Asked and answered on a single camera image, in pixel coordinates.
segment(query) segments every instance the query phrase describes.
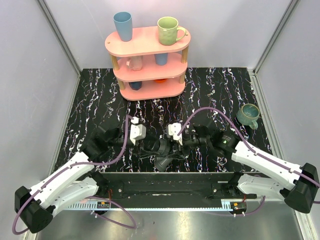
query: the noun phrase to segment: white measuring strip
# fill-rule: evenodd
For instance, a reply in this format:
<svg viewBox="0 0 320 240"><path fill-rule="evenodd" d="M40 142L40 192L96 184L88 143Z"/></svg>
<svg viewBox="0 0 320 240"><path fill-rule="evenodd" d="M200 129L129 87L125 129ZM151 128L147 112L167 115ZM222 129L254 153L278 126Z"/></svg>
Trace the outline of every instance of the white measuring strip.
<svg viewBox="0 0 320 240"><path fill-rule="evenodd" d="M71 211L122 211L120 208L109 208L106 202L105 207L98 207L98 203L104 201L88 200L85 203L78 201L65 210ZM231 212L230 201L221 200L222 207L182 207L182 208L126 208L127 211L167 211L167 212Z"/></svg>

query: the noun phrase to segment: pink mug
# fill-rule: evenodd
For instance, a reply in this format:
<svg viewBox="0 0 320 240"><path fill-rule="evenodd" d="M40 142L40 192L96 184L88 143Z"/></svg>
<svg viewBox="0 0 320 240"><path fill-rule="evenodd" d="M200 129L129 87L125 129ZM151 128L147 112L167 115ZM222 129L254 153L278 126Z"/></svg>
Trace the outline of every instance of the pink mug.
<svg viewBox="0 0 320 240"><path fill-rule="evenodd" d="M142 60L143 56L132 56L128 58L128 60L126 61L126 65L133 71L139 71L142 69Z"/></svg>

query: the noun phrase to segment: green mug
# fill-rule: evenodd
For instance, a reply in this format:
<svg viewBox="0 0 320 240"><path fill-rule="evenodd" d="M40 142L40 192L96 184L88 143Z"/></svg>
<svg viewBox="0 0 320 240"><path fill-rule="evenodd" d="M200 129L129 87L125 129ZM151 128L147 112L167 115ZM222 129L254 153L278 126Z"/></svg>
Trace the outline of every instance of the green mug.
<svg viewBox="0 0 320 240"><path fill-rule="evenodd" d="M162 45L173 45L187 34L187 30L178 25L178 20L171 16L164 16L158 20L158 37ZM178 30L184 31L182 37L177 37Z"/></svg>
<svg viewBox="0 0 320 240"><path fill-rule="evenodd" d="M259 108L256 105L247 103L239 109L236 118L242 125L247 125L253 130L256 130L258 128L257 120L259 115Z"/></svg>

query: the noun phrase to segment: light green mug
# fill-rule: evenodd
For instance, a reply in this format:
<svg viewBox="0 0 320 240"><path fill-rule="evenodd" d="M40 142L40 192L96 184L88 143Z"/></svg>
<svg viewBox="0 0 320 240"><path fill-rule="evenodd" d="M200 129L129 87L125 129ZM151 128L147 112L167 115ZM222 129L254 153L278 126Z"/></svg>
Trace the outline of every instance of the light green mug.
<svg viewBox="0 0 320 240"><path fill-rule="evenodd" d="M162 45L173 45L187 34L187 30L178 25L178 20L171 16L164 16L158 20L158 37ZM178 30L184 31L182 37L177 38Z"/></svg>

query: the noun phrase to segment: white wall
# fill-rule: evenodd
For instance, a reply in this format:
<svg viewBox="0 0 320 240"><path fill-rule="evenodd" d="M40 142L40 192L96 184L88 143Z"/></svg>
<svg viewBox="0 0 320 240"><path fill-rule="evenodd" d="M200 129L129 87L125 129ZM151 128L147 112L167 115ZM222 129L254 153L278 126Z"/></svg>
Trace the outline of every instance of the white wall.
<svg viewBox="0 0 320 240"><path fill-rule="evenodd" d="M319 0L300 1L258 76L286 159L320 175L319 13ZM320 205L311 215L320 236Z"/></svg>
<svg viewBox="0 0 320 240"><path fill-rule="evenodd" d="M48 176L77 75L36 1L0 6L0 239L15 240L15 190Z"/></svg>
<svg viewBox="0 0 320 240"><path fill-rule="evenodd" d="M81 68L111 68L106 37L117 12L134 27L172 16L191 33L190 67L253 68L290 0L46 0Z"/></svg>

